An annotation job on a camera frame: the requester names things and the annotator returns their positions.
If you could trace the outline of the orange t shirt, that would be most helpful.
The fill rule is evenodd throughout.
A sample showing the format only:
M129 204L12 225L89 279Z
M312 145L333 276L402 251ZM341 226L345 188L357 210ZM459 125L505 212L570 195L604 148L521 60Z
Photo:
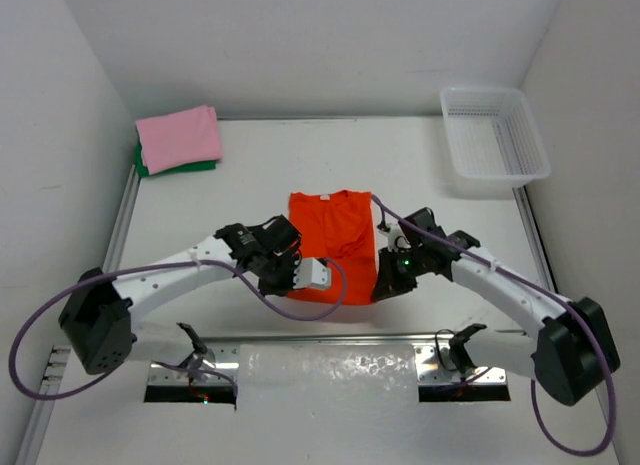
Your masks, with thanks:
M288 297L293 300L333 304L342 290L342 274L347 278L343 303L368 306L377 281L377 251L372 216L371 193L341 190L332 194L289 197L289 221L301 234L304 258L330 258L332 282L325 291L302 289Z

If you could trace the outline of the pink t shirt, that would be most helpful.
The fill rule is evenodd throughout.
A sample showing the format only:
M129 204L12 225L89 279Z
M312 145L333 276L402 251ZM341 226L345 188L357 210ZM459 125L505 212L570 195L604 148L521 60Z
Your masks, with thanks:
M134 164L140 177L206 171L223 158L216 110L201 105L135 122Z

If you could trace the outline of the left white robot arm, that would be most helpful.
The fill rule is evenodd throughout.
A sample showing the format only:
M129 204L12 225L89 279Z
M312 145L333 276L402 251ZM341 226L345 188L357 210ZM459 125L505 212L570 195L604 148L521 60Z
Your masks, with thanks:
M110 276L84 273L59 316L59 325L89 375L107 373L127 360L185 367L208 349L194 328L164 328L146 321L159 307L200 287L254 274L262 295L283 296L295 285L301 234L284 216L244 226L227 225L171 257Z

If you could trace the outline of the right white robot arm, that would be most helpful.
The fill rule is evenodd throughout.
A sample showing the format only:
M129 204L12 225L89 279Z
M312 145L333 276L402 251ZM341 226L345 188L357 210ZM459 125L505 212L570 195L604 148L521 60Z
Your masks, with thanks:
M507 315L517 332L472 323L452 333L436 356L442 368L463 377L498 367L537 382L551 397L572 406L621 365L602 307L584 297L572 301L503 266L472 235L446 234L429 208L378 231L387 244L378 252L371 299L405 295L420 276L432 274L470 290Z

